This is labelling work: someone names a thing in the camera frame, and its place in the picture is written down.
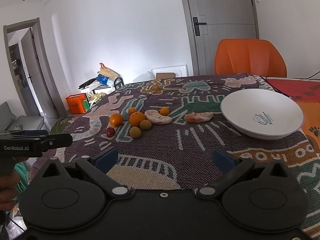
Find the person's left hand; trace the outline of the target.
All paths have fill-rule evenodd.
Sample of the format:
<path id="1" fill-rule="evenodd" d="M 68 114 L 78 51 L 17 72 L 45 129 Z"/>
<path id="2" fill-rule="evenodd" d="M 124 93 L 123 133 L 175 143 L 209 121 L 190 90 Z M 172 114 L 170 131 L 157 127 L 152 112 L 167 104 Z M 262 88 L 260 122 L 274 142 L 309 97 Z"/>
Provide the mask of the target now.
<path id="1" fill-rule="evenodd" d="M 14 170 L 16 164 L 14 157 L 1 159 L 1 211 L 10 211 L 15 206 L 14 199 L 18 196 L 16 186 L 21 179 Z"/>

